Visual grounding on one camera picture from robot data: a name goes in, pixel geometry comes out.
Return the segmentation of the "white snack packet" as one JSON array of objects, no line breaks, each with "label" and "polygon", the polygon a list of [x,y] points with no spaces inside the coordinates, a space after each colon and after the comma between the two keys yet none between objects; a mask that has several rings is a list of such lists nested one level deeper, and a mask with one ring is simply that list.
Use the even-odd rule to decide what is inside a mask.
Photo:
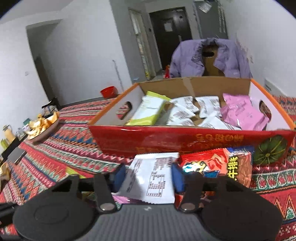
[{"label": "white snack packet", "polygon": [[171,167],[179,153],[136,155],[117,195],[151,204],[173,204]]}]

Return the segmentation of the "pink snack packet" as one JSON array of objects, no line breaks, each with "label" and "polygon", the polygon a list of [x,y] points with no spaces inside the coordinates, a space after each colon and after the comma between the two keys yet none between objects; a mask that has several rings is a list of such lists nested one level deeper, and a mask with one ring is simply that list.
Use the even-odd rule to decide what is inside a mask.
[{"label": "pink snack packet", "polygon": [[223,93],[226,103],[220,112],[222,120],[243,131],[262,131],[269,123],[269,118],[252,106],[247,95]]},{"label": "pink snack packet", "polygon": [[144,204],[144,202],[141,200],[127,198],[124,196],[113,195],[112,197],[114,201],[119,204]]}]

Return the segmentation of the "red beef snack bag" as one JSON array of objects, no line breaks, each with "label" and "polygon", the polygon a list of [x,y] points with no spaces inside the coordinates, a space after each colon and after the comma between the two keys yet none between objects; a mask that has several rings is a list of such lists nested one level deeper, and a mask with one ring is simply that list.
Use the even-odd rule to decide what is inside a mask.
[{"label": "red beef snack bag", "polygon": [[181,155],[178,165],[185,174],[200,173],[205,178],[229,177],[249,188],[253,146],[218,148]]}]

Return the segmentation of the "patterned red tablecloth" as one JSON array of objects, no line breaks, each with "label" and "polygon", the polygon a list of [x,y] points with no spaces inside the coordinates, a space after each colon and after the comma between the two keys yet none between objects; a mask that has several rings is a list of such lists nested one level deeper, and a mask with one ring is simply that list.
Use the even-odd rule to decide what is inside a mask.
[{"label": "patterned red tablecloth", "polygon": [[[112,171],[130,159],[102,153],[87,127],[95,114],[109,104],[99,100],[66,106],[60,110],[56,132],[34,144],[25,140],[26,155],[15,164],[8,161],[11,177],[1,190],[1,202],[23,204],[67,177],[72,169],[84,177]],[[254,168],[250,188],[275,204],[283,215],[277,240],[295,240],[295,144],[286,158],[273,167]]]}]

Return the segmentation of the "green snack packet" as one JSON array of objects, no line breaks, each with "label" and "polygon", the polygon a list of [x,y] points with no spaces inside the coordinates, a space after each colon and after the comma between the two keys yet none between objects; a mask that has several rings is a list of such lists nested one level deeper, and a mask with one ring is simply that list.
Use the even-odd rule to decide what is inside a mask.
[{"label": "green snack packet", "polygon": [[142,98],[142,102],[126,126],[153,126],[165,104],[171,101],[165,95],[148,91]]}]

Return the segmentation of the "plate of orange peels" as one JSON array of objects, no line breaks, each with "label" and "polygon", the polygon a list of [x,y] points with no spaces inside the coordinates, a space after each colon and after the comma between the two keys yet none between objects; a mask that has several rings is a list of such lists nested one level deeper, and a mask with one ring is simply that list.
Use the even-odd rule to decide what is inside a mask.
[{"label": "plate of orange peels", "polygon": [[59,112],[55,111],[48,118],[40,117],[37,120],[30,121],[29,127],[31,130],[25,131],[25,133],[27,134],[27,139],[36,143],[47,138],[58,127],[60,120],[59,117]]}]

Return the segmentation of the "red plastic basin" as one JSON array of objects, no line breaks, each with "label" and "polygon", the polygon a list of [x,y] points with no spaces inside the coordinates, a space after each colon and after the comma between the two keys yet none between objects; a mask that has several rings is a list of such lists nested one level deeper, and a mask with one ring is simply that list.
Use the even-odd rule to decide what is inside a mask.
[{"label": "red plastic basin", "polygon": [[118,96],[118,90],[115,86],[109,86],[100,91],[104,99],[115,98]]}]

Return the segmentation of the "black smartphone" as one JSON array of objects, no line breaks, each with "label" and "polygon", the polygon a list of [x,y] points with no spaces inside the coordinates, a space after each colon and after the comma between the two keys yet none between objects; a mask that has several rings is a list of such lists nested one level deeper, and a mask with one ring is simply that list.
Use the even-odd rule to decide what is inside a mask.
[{"label": "black smartphone", "polygon": [[13,164],[17,165],[21,159],[26,155],[26,151],[21,148],[15,148],[9,155],[8,161],[12,162]]}]

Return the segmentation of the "yellow white cloth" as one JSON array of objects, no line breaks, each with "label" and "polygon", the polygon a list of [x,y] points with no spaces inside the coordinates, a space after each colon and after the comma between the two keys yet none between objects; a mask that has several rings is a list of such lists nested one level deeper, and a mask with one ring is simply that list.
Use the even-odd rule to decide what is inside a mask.
[{"label": "yellow white cloth", "polygon": [[8,182],[10,180],[10,177],[11,177],[11,174],[10,174],[9,165],[7,162],[4,162],[1,165],[1,169],[0,169],[1,186],[3,186],[6,182]]}]

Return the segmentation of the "yellow thermos jug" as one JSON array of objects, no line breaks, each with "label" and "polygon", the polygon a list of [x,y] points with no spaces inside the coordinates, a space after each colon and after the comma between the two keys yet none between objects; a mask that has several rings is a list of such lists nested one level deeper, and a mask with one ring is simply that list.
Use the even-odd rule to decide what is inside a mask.
[{"label": "yellow thermos jug", "polygon": [[11,144],[16,139],[16,136],[13,133],[11,125],[3,126],[3,132],[9,144]]}]

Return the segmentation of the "purple jacket on chair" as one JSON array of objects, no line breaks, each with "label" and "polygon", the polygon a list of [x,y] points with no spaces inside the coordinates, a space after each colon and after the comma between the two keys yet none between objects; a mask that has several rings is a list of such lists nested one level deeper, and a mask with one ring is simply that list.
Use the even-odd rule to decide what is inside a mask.
[{"label": "purple jacket on chair", "polygon": [[234,41],[207,38],[180,42],[171,57],[171,78],[215,75],[252,78],[247,58]]}]

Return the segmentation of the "dark entrance door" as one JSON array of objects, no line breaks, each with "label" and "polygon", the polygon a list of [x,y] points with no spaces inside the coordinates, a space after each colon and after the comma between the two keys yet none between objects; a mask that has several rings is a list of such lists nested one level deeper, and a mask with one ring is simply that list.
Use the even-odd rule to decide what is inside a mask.
[{"label": "dark entrance door", "polygon": [[184,7],[155,11],[149,14],[156,39],[162,69],[171,63],[171,57],[180,42],[192,39]]}]

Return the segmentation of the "grey refrigerator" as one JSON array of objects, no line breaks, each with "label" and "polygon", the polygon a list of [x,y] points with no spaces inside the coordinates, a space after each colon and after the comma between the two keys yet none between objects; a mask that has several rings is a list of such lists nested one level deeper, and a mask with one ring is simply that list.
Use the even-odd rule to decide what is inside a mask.
[{"label": "grey refrigerator", "polygon": [[201,39],[228,39],[226,18],[220,1],[193,1]]}]

